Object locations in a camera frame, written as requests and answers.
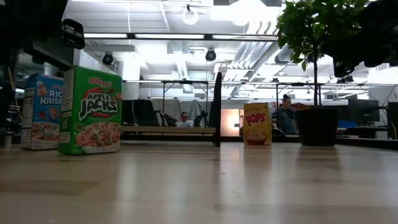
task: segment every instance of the desk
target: desk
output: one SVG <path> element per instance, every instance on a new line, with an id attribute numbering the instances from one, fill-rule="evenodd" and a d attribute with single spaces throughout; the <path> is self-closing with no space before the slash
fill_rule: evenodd
<path id="1" fill-rule="evenodd" d="M 385 127 L 357 127 L 357 128 L 346 128 L 346 134 L 348 136 L 358 136 L 359 138 L 375 139 L 376 131 L 387 131 Z"/>

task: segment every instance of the security camera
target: security camera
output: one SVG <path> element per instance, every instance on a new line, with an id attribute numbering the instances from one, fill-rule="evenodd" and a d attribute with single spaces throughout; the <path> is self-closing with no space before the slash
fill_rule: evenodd
<path id="1" fill-rule="evenodd" d="M 208 49 L 207 53 L 206 53 L 206 61 L 208 62 L 212 62 L 214 60 L 216 60 L 216 52 L 214 51 L 214 49 Z"/>
<path id="2" fill-rule="evenodd" d="M 112 54 L 112 52 L 105 53 L 105 56 L 102 58 L 102 63 L 104 63 L 104 65 L 112 65 L 114 63 Z"/>

